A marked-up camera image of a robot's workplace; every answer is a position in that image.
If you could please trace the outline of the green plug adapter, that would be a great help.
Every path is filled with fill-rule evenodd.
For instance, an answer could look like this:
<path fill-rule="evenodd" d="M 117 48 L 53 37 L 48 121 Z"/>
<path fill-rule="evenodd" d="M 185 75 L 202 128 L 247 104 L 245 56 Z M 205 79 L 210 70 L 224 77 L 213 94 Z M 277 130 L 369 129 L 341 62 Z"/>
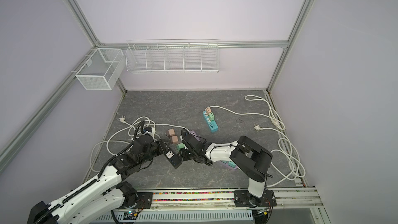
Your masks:
<path fill-rule="evenodd" d="M 185 149 L 185 145 L 183 143 L 180 143 L 180 144 L 176 145 L 176 147 L 177 147 L 178 151 L 180 151 L 182 149 Z"/>

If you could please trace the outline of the pink plug adapter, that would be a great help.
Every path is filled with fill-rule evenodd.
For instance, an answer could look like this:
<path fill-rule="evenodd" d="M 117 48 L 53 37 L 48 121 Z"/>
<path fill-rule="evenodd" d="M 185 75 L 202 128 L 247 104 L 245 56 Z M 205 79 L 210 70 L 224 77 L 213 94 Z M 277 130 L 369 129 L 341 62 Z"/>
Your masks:
<path fill-rule="evenodd" d="M 171 136 L 170 141 L 172 144 L 178 144 L 179 143 L 179 138 L 178 136 Z"/>
<path fill-rule="evenodd" d="M 167 131 L 167 135 L 168 135 L 168 137 L 175 136 L 175 135 L 176 135 L 175 130 L 174 130 L 174 129 L 169 129 L 169 130 Z"/>

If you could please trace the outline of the black power strip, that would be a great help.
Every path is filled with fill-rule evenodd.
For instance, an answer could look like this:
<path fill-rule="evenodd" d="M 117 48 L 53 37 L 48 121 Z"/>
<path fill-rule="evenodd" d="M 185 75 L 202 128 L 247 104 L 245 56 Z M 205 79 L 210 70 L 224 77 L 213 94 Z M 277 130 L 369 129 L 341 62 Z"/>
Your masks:
<path fill-rule="evenodd" d="M 170 164 L 175 168 L 179 168 L 182 165 L 182 161 L 181 159 L 178 157 L 177 154 L 175 154 L 171 149 L 169 149 L 166 153 L 165 153 L 166 158 L 168 159 L 168 161 L 170 162 Z"/>

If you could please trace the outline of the teal power strip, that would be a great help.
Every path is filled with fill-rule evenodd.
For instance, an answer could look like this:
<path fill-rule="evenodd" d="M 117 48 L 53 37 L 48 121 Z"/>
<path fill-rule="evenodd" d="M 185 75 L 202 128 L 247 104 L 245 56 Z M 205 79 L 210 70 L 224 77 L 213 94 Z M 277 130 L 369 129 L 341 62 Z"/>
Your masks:
<path fill-rule="evenodd" d="M 205 121 L 206 121 L 206 123 L 207 123 L 207 125 L 210 128 L 210 131 L 212 133 L 218 131 L 217 123 L 215 122 L 215 120 L 214 121 L 210 121 L 209 120 L 209 117 L 208 117 L 208 114 L 206 113 L 206 111 L 203 112 L 203 117 L 204 117 L 204 119 L 205 119 Z"/>

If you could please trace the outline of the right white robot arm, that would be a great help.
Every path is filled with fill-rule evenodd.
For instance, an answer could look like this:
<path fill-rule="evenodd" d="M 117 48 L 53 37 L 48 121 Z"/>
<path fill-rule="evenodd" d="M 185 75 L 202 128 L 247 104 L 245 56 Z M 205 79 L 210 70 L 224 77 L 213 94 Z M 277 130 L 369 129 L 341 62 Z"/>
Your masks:
<path fill-rule="evenodd" d="M 193 160 L 196 163 L 213 165 L 218 161 L 233 162 L 249 178 L 247 190 L 234 191 L 234 204 L 237 207 L 275 207 L 273 191 L 267 190 L 266 181 L 271 175 L 273 155 L 260 144 L 246 136 L 231 143 L 210 143 L 187 133 L 182 135 L 181 148 L 177 155 L 181 161 Z"/>

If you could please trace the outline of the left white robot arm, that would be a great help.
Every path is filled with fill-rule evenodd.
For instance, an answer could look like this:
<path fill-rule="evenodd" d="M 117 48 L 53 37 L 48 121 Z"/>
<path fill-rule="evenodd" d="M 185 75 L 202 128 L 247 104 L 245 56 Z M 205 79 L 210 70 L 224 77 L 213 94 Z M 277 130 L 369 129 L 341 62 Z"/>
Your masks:
<path fill-rule="evenodd" d="M 136 189 L 126 181 L 144 170 L 144 164 L 164 154 L 155 126 L 142 120 L 126 148 L 108 159 L 96 175 L 51 203 L 32 207 L 29 224 L 88 224 L 120 207 L 134 207 Z"/>

